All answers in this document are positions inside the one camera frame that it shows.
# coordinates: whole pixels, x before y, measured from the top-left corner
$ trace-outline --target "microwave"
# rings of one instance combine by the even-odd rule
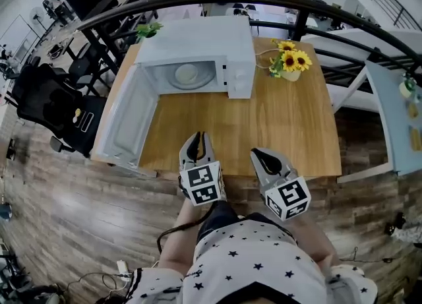
[[[95,154],[133,171],[161,94],[227,92],[249,99],[255,76],[251,28],[244,16],[164,22],[140,45],[105,117]]]
[[[227,92],[249,99],[255,51],[245,16],[211,16],[164,22],[142,41],[134,66],[156,92]]]

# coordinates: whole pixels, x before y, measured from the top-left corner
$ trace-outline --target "green leaves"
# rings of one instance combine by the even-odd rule
[[[163,27],[159,22],[153,22],[152,24],[140,24],[136,27],[138,37],[153,36],[157,31]]]

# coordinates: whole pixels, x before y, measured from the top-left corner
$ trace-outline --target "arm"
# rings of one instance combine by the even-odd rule
[[[177,227],[199,220],[201,210],[200,206],[193,206],[190,200],[185,199],[174,226]],[[170,234],[164,244],[158,268],[173,269],[182,275],[186,275],[193,263],[198,230],[199,227],[196,226]]]

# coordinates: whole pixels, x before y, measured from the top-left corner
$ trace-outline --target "wire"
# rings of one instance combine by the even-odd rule
[[[123,290],[123,289],[125,289],[125,287],[127,286],[127,284],[129,284],[129,281],[127,281],[127,282],[125,283],[125,285],[124,285],[122,288],[120,288],[120,289],[111,289],[111,290],[110,290],[110,292],[108,293],[108,296],[105,298],[104,302],[106,302],[106,301],[110,298],[110,296],[111,296],[111,294],[113,293],[113,291],[120,291],[120,290]]]
[[[87,273],[87,274],[85,274],[85,275],[81,276],[78,280],[75,280],[75,281],[73,281],[73,282],[68,283],[68,284],[67,284],[67,287],[66,287],[66,290],[65,290],[64,292],[68,292],[68,291],[69,291],[69,288],[70,288],[70,286],[71,286],[72,284],[79,283],[79,282],[80,282],[81,280],[83,280],[85,277],[90,276],[90,275],[102,275],[102,282],[103,282],[104,286],[105,286],[107,289],[110,289],[110,290],[113,290],[113,291],[117,291],[117,283],[116,283],[115,279],[113,278],[113,276],[115,276],[115,277],[128,277],[128,278],[130,278],[130,277],[131,277],[131,274],[107,274],[106,272],[89,272],[89,273]],[[110,278],[113,280],[113,283],[114,283],[114,289],[112,289],[111,287],[109,287],[109,286],[105,283],[105,281],[104,281],[104,277],[105,277],[105,276],[108,276],[108,277],[110,277]]]
[[[176,231],[187,230],[189,228],[195,227],[195,226],[203,223],[203,221],[205,221],[211,215],[212,211],[214,210],[214,208],[216,206],[217,206],[217,202],[213,202],[212,203],[212,206],[210,207],[210,209],[199,220],[197,220],[195,222],[191,222],[191,223],[182,224],[181,226],[178,226],[178,227],[175,227],[175,228],[168,229],[165,232],[163,232],[160,236],[158,236],[158,238],[157,238],[157,247],[158,247],[158,251],[160,252],[160,254],[163,252],[163,249],[161,247],[161,239],[164,236],[169,235],[171,233],[175,233]]]
[[[263,55],[264,53],[271,52],[271,51],[279,51],[279,49],[278,48],[266,49],[265,51],[262,51],[260,53],[256,53],[255,57],[258,57],[259,55]]]
[[[265,51],[262,51],[260,53],[255,54],[255,57],[258,57],[259,55],[262,55],[264,53],[271,52],[271,51],[279,51],[279,49],[278,48],[266,49]],[[258,67],[260,69],[269,69],[271,67],[271,65],[270,66],[261,66],[259,64],[256,64],[256,67]]]
[[[354,248],[353,252],[351,253],[351,255],[353,255],[352,258],[339,258],[339,259],[342,262],[358,262],[358,263],[379,263],[379,262],[391,263],[393,260],[398,259],[398,258],[382,258],[378,260],[357,260],[356,254],[358,250],[359,250],[358,247]]]

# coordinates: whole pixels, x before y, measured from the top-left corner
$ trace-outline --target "sunflower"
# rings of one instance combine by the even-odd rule
[[[292,42],[281,42],[277,46],[280,49],[280,51],[294,51],[295,50],[295,44],[293,44]]]
[[[312,61],[309,59],[308,55],[304,51],[297,51],[295,55],[297,60],[296,69],[302,72],[305,69],[309,69],[309,65],[312,65]]]
[[[282,55],[283,70],[287,72],[293,72],[297,69],[296,52],[284,51]]]

